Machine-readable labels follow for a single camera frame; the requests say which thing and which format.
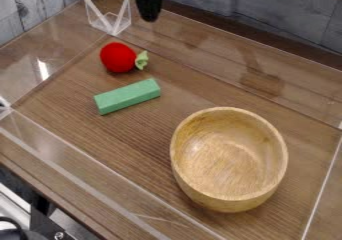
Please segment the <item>red plush fruit green stem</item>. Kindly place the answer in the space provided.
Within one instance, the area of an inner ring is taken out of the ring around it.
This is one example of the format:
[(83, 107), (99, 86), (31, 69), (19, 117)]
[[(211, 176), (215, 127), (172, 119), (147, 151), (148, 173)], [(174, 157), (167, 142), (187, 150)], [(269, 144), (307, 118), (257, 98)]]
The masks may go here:
[(127, 73), (134, 69), (143, 70), (148, 65), (148, 53), (139, 54), (123, 43), (112, 42), (100, 50), (100, 61), (108, 71)]

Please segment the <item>green rectangular block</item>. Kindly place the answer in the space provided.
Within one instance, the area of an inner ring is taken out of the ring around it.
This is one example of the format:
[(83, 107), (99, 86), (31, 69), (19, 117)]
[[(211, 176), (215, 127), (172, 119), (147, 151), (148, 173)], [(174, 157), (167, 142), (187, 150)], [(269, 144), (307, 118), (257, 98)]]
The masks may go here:
[(160, 96), (158, 82), (150, 78), (94, 96), (100, 115), (112, 113)]

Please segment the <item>light wooden bowl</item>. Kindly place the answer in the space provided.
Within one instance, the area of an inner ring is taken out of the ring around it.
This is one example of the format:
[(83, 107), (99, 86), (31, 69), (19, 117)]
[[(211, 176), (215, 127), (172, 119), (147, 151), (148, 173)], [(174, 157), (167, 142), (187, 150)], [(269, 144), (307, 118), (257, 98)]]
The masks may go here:
[(214, 107), (178, 125), (170, 159), (188, 198), (210, 210), (237, 213), (273, 196), (286, 175), (289, 149), (262, 116), (241, 108)]

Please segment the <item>clear acrylic tray enclosure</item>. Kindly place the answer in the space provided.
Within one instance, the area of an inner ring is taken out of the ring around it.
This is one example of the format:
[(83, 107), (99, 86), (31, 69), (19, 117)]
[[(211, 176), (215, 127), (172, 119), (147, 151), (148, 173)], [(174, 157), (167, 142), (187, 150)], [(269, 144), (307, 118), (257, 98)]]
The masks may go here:
[[(110, 40), (75, 3), (0, 47), (0, 165), (106, 240), (342, 240), (342, 60), (164, 12), (119, 35), (148, 67), (112, 75)], [(150, 78), (158, 98), (99, 114), (95, 95)], [(290, 153), (274, 196), (235, 214), (187, 198), (168, 155), (183, 119), (223, 106), (267, 119)]]

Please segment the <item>black bracket bottom left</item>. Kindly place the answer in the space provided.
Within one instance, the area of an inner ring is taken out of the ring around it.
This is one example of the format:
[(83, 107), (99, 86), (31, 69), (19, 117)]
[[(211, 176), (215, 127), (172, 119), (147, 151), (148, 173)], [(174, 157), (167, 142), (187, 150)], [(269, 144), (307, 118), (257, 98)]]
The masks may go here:
[(48, 240), (76, 240), (39, 210), (31, 208), (29, 229)]

